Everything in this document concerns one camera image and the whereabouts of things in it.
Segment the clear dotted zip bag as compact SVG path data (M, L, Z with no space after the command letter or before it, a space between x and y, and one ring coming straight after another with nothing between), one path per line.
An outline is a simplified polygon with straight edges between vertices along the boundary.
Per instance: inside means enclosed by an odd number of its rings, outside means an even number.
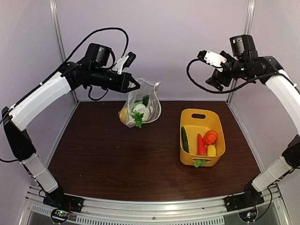
M127 101L119 111L120 121L129 128L141 128L143 124L156 121L162 111L158 99L160 81L153 82L137 78L139 89L129 92Z

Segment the yellow toy pepper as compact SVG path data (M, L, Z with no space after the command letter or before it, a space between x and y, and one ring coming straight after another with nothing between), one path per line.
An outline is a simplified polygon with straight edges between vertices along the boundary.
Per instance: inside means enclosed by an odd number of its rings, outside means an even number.
M123 123L123 124L126 124L127 123L127 115L128 115L128 110L127 108L122 108L120 113L119 113L119 118L120 118L120 121Z

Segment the white toy radish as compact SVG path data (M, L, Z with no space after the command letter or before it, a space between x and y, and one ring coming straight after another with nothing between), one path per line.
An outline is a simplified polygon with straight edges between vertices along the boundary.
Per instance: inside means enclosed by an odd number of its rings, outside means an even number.
M144 104L137 104L130 113L137 127L142 128L150 116L150 110Z

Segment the orange toy pumpkin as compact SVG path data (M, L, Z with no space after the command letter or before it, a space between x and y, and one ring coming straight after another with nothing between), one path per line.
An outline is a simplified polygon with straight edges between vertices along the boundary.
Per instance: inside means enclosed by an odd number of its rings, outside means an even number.
M216 142L217 138L218 134L213 130L209 130L206 132L202 140L205 145L213 145Z

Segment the dark green toy cucumber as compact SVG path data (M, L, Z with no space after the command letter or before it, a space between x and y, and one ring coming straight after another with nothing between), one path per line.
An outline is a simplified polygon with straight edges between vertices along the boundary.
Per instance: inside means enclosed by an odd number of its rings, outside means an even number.
M188 138L185 128L181 127L182 147L186 153L189 153Z

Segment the red toy pepper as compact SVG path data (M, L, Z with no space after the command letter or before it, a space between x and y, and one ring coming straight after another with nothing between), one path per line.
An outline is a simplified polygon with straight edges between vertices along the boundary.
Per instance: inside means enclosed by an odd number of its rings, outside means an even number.
M203 156L207 155L207 150L203 142L201 134L197 135L197 145L198 145L198 155Z

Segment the green leafy toy vegetable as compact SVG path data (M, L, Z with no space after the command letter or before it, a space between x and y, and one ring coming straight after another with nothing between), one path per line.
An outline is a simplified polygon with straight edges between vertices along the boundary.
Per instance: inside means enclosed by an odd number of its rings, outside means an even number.
M206 160L205 159L195 159L194 160L194 167L195 168L198 168L198 167L201 167L201 166L204 166L206 165Z

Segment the green toy bitter gourd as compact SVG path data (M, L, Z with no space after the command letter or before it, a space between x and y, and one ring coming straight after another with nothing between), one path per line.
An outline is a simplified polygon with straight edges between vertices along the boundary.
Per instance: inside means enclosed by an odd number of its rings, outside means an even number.
M142 105L144 105L145 107L147 107L147 106L148 106L148 103L149 103L149 100L150 100L150 96L149 96L149 95L145 95L145 96L142 97L142 100L141 100L141 101L136 102L135 104L136 104L136 105L142 104Z

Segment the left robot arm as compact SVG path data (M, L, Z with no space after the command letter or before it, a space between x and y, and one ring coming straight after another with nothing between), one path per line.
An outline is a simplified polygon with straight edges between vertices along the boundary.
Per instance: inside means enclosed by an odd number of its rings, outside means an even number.
M129 52L112 67L106 68L111 55L113 55L111 48L89 44L81 60L62 63L47 81L40 83L13 106L4 107L2 110L1 121L15 159L41 186L45 192L45 201L57 208L66 206L67 197L63 188L37 155L26 128L49 105L80 86L84 88L99 86L104 90L119 93L139 89L140 84L132 75L123 72L123 69L129 67L136 59L136 55Z

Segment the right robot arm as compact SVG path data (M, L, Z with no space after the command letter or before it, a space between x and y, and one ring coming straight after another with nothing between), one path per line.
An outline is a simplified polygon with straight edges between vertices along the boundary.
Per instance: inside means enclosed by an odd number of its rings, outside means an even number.
M300 92L281 64L272 56L260 57L251 35L231 37L230 43L233 55L225 51L215 53L209 50L198 53L198 59L215 68L206 83L216 88L217 94L221 94L226 93L223 88L229 86L232 79L245 79L240 88L259 80L277 97L296 130L299 130ZM263 190L299 166L300 136L296 135L282 155L244 187L240 203L250 207Z

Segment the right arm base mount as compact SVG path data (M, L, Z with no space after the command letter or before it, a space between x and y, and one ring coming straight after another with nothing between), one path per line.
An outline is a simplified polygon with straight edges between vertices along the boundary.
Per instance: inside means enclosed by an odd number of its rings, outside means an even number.
M256 204L264 203L262 193L250 194L242 193L238 195L229 194L224 198L226 210L228 212L254 207Z

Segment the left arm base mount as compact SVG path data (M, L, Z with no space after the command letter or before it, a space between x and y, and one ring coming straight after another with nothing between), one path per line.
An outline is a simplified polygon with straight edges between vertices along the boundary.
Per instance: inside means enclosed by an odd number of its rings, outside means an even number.
M71 195L46 195L43 204L69 212L81 212L84 199Z

